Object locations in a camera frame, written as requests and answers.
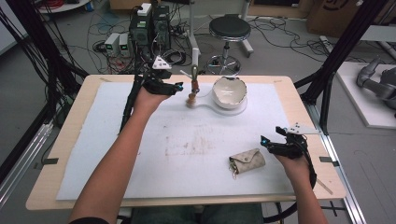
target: ceramic bowl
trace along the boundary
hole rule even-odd
[[[235,77],[222,77],[212,88],[212,98],[216,104],[225,109],[235,109],[247,98],[247,85]]]

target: table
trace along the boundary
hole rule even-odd
[[[213,83],[219,76],[202,76],[200,82]],[[311,118],[300,100],[289,77],[268,76],[243,76],[240,77],[246,83],[273,83],[277,94],[287,115],[289,124],[298,121],[305,126],[314,127]],[[68,209],[72,208],[75,201],[56,201],[56,195],[63,180],[63,173],[68,157],[74,147],[81,130],[82,124],[91,108],[95,94],[103,82],[133,82],[133,76],[91,75],[88,76],[78,97],[70,110],[70,113],[62,127],[60,134],[54,143],[49,158],[59,158],[57,164],[45,165],[38,177],[35,186],[26,202],[29,210]],[[184,81],[186,86],[190,80],[185,76],[172,76],[169,82]],[[332,163],[321,162],[319,157],[328,157],[318,135],[307,135],[309,150],[316,172],[318,183],[314,192],[318,199],[341,199],[346,196],[345,189],[336,173]],[[128,199],[123,200],[121,206],[153,206],[153,205],[176,205],[176,204],[210,204],[210,203],[248,203],[248,202],[281,202],[293,201],[294,196],[285,195],[260,195],[260,196],[221,196],[221,197],[196,197],[196,198],[153,198],[153,199]]]

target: floor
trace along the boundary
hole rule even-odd
[[[70,46],[73,57],[83,65],[89,74],[106,73],[106,61],[103,56],[96,57],[86,48],[92,49],[95,41],[106,39],[108,26],[103,23],[117,24],[112,27],[113,32],[122,32],[128,27],[127,13],[113,13],[107,6],[97,8],[94,12],[76,9],[56,16],[59,28]],[[209,17],[196,19],[196,27],[202,28],[196,33],[198,45],[202,51],[200,65],[205,64],[212,55],[222,52],[223,43],[207,35]],[[272,23],[286,23],[286,30],[293,31],[300,39],[300,44],[308,40],[318,41],[318,35],[306,32],[304,21],[272,20]],[[325,55],[317,55],[310,48],[280,48],[275,45],[289,46],[295,35],[287,35],[283,30],[267,29],[263,33],[253,30],[249,38],[254,53],[250,58],[239,45],[231,45],[230,54],[242,63],[243,75],[271,75],[288,76],[293,81],[300,80],[317,71]],[[337,39],[330,38],[332,43]],[[361,41],[348,58],[353,62],[369,62],[375,55],[381,55],[384,63],[393,63],[388,54],[379,49],[373,42]],[[188,71],[186,67],[175,67]],[[2,163],[8,153],[15,147],[35,116],[45,104],[44,84],[35,74],[33,67],[18,47],[10,49],[0,56],[0,139]],[[355,107],[337,77],[333,81],[332,99],[329,114],[329,132],[332,143],[340,158],[348,181],[357,197],[358,203],[367,223],[395,223],[396,222],[396,175],[392,172],[396,168],[396,131],[366,128]],[[34,165],[39,162],[45,149],[50,147],[59,129],[53,131],[49,141],[42,147],[30,169],[21,179],[18,186],[0,208],[0,223],[54,223],[66,222],[69,210],[28,211],[25,202],[37,179],[40,170]],[[323,206],[331,206],[330,202],[321,202]],[[334,201],[334,206],[342,207],[340,201]],[[284,209],[289,203],[282,203]],[[272,203],[262,207],[265,216],[276,213]],[[350,223],[345,211],[325,210],[330,223]],[[286,223],[297,223],[296,215],[285,220]]]

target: black sleeve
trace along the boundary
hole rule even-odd
[[[82,217],[70,222],[69,224],[108,224],[108,222],[99,217]]]

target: human arm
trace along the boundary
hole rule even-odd
[[[167,97],[150,94],[144,88],[140,90],[131,117],[78,196],[69,222],[81,217],[99,217],[108,223],[116,222],[143,131],[151,114]]]
[[[287,157],[276,156],[285,168],[297,201],[298,221],[300,224],[328,223],[321,210],[318,199],[309,182],[308,162],[305,157],[291,160]]]

